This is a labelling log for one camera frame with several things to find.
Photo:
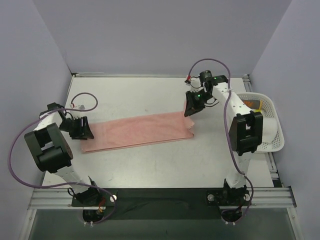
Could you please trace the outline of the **pink towel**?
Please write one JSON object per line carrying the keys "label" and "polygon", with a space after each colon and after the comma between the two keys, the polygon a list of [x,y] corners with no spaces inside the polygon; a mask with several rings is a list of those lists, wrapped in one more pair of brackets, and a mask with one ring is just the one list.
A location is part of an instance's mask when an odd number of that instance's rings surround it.
{"label": "pink towel", "polygon": [[81,150],[91,153],[191,139],[194,124],[182,111],[93,123],[89,126],[94,139],[82,140]]}

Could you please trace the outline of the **white towel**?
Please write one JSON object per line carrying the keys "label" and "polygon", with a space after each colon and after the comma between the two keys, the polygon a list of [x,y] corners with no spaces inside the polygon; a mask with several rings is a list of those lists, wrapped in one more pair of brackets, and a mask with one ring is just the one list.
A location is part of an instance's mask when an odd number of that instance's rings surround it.
{"label": "white towel", "polygon": [[262,125],[262,143],[280,144],[281,139],[278,133],[278,121],[275,118],[266,117]]}

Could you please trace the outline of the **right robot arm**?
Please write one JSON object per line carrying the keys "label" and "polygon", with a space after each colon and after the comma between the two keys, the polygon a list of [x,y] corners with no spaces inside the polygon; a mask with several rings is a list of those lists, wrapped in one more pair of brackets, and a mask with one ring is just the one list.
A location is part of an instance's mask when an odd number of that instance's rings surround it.
{"label": "right robot arm", "polygon": [[233,166],[223,187],[212,193],[214,202],[220,206],[248,205],[247,174],[252,156],[262,143],[263,115],[254,112],[240,99],[224,75],[213,76],[206,70],[198,77],[188,76],[185,83],[190,86],[185,94],[185,117],[213,107],[209,100],[223,106],[223,124]]}

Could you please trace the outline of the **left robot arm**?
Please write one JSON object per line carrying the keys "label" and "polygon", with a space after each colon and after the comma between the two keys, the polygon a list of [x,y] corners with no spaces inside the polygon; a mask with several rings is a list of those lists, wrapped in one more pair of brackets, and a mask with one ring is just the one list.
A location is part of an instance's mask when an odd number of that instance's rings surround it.
{"label": "left robot arm", "polygon": [[102,200],[96,183],[87,183],[72,166],[72,150],[63,132],[72,140],[93,140],[86,116],[74,109],[70,112],[56,102],[47,105],[39,115],[37,127],[24,135],[24,140],[38,169],[54,174],[69,183],[68,193],[83,205],[95,206]]}

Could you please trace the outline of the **rolled yellow towel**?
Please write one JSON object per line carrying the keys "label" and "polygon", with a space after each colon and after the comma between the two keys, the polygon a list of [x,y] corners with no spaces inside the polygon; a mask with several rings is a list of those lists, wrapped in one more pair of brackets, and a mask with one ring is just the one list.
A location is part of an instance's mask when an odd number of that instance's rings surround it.
{"label": "rolled yellow towel", "polygon": [[263,113],[263,110],[261,109],[261,108],[259,108],[259,109],[253,109],[253,111],[255,112],[255,113]]}

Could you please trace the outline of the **white perforated plastic basket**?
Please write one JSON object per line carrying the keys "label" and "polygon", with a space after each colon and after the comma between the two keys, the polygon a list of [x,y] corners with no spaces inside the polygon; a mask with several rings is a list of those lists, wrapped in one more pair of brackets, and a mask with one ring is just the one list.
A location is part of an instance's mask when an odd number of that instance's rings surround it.
{"label": "white perforated plastic basket", "polygon": [[261,93],[241,92],[239,98],[254,112],[263,116],[262,143],[257,147],[257,152],[278,152],[285,145],[278,114],[272,100]]}

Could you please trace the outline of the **aluminium front rail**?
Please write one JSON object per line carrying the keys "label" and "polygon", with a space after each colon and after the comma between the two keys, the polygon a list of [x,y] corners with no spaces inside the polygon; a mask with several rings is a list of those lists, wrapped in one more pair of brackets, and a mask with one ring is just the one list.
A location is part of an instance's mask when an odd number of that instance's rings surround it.
{"label": "aluminium front rail", "polygon": [[[223,203],[216,200],[213,188],[109,188],[116,196],[116,205],[183,203],[188,207],[195,204],[214,206],[222,209],[247,206],[247,196],[241,203]],[[28,205],[29,210],[96,210],[98,203],[82,204],[67,193],[65,188],[36,189]],[[295,208],[297,206],[293,191],[289,187],[257,187],[254,189],[252,208]]]}

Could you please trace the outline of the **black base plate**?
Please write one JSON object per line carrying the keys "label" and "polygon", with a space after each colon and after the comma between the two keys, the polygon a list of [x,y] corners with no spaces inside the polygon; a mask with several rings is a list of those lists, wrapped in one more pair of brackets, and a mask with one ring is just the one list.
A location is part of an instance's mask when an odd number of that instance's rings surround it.
{"label": "black base plate", "polygon": [[75,194],[72,207],[94,224],[107,220],[217,220],[237,222],[252,203],[246,187],[230,188],[92,188]]}

